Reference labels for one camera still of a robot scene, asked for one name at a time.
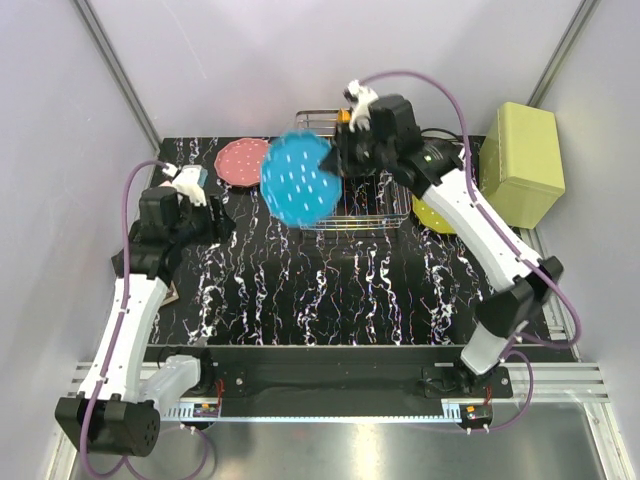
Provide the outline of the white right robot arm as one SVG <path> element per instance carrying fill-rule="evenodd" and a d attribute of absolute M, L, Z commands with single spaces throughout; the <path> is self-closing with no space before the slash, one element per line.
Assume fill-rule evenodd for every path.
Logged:
<path fill-rule="evenodd" d="M 469 148 L 423 137 L 403 96 L 364 88 L 345 98 L 349 106 L 338 113 L 321 169 L 345 178 L 389 172 L 445 219 L 494 290 L 474 309 L 477 325 L 453 374 L 460 393 L 476 396 L 488 387 L 489 372 L 516 334 L 541 313 L 563 266 L 525 244 L 481 195 L 467 176 Z"/>

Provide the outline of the orange polka dot plate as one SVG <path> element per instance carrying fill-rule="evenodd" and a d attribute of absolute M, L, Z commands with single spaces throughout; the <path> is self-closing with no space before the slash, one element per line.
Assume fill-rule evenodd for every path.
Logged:
<path fill-rule="evenodd" d="M 351 113 L 348 109 L 339 109 L 336 116 L 337 123 L 349 123 L 351 119 Z"/>

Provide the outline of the blue polka dot plate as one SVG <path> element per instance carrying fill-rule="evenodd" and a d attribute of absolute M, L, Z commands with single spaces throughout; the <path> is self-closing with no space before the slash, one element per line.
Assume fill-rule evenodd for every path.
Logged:
<path fill-rule="evenodd" d="M 310 228 L 333 215 L 342 180 L 320 169 L 329 141 L 308 130 L 274 140 L 261 165 L 260 191 L 270 214 L 291 228 Z"/>

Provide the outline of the pink polka dot plate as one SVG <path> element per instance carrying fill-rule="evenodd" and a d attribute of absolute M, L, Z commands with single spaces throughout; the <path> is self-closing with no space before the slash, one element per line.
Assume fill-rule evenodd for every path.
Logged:
<path fill-rule="evenodd" d="M 249 188 L 260 183 L 261 165 L 269 150 L 266 140 L 241 138 L 230 142 L 217 154 L 217 176 L 232 187 Z"/>

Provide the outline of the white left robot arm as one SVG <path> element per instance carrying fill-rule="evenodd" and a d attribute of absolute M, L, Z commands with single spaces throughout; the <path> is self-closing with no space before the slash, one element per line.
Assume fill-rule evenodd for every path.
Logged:
<path fill-rule="evenodd" d="M 77 393 L 59 399 L 55 419 L 83 453 L 146 457 L 162 415 L 190 392 L 215 386 L 211 357 L 172 354 L 147 381 L 141 379 L 151 327 L 189 246 L 229 240 L 236 224 L 217 196 L 194 204 L 168 185 L 145 190 L 139 217 L 112 259 L 112 310 L 98 351 Z"/>

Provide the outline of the lime green polka dot plate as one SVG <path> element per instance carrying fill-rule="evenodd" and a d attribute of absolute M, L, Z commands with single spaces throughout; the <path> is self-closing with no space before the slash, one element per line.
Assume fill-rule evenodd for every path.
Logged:
<path fill-rule="evenodd" d="M 455 230 L 440 214 L 415 196 L 412 197 L 412 211 L 419 222 L 429 230 L 439 234 L 455 234 Z"/>

